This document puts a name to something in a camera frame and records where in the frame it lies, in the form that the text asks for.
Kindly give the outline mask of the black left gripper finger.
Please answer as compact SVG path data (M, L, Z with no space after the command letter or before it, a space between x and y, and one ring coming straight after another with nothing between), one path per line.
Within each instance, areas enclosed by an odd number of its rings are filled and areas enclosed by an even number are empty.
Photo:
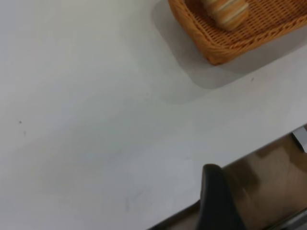
M206 164L202 169L197 230L245 230L222 168Z

